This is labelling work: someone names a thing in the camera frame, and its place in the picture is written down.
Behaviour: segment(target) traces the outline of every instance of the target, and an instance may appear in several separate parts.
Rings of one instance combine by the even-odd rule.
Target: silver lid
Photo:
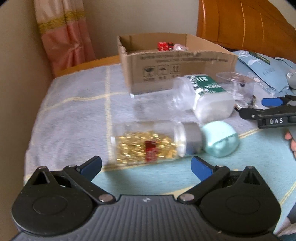
[[[178,122],[174,129],[177,153],[180,157],[194,155],[202,149],[202,133],[196,122]]]

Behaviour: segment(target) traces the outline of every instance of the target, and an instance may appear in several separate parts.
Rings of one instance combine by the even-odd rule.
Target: wall
[[[117,54],[117,35],[196,34],[198,0],[83,0],[83,3],[97,58]]]
[[[25,151],[52,75],[33,0],[8,0],[0,22],[0,240],[7,241],[16,234],[11,205],[23,185]]]
[[[270,1],[285,17],[289,24],[296,28],[296,10],[286,0],[268,0]]]

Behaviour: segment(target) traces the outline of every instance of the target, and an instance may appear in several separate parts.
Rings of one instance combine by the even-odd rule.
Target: finger
[[[296,152],[296,142],[294,140],[291,141],[291,150]]]
[[[290,140],[290,139],[292,139],[292,135],[291,135],[290,132],[287,132],[287,133],[286,133],[286,135],[285,135],[285,139],[286,139],[286,140]]]

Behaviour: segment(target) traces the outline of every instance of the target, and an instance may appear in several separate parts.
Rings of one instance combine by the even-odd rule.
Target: wooden bed frame
[[[268,0],[199,0],[197,36],[296,63],[296,30]]]

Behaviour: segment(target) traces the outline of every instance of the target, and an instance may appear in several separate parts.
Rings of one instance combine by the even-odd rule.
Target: pink curtain
[[[95,59],[82,0],[35,0],[42,42],[53,73]]]

